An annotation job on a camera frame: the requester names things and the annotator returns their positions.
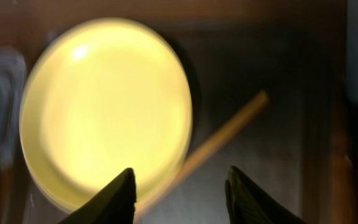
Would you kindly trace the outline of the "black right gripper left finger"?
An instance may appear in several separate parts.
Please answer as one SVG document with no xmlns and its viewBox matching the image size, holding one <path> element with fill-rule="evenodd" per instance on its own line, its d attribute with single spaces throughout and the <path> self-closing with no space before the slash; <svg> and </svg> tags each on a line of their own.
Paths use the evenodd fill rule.
<svg viewBox="0 0 358 224">
<path fill-rule="evenodd" d="M 60 224 L 132 224 L 136 201 L 134 171 L 126 168 Z"/>
</svg>

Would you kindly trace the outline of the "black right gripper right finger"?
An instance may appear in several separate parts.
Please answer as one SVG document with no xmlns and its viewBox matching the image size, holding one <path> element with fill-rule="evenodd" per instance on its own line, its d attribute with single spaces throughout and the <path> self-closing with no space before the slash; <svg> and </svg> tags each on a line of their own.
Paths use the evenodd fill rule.
<svg viewBox="0 0 358 224">
<path fill-rule="evenodd" d="M 231 224 L 305 224 L 236 166 L 229 169 L 225 194 Z"/>
</svg>

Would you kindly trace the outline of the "wooden chopstick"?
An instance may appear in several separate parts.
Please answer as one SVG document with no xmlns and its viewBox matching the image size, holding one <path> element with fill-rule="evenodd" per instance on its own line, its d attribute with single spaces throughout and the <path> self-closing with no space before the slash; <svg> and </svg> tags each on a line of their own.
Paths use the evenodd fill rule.
<svg viewBox="0 0 358 224">
<path fill-rule="evenodd" d="M 269 96 L 261 90 L 246 105 L 244 105 L 232 118 L 225 122 L 204 143 L 197 147 L 184 160 L 183 165 L 175 172 L 175 176 L 163 185 L 152 198 L 136 204 L 134 221 L 137 222 L 156 203 L 184 181 L 197 168 L 203 165 L 211 156 L 225 146 L 235 135 L 246 127 L 269 103 Z"/>
</svg>

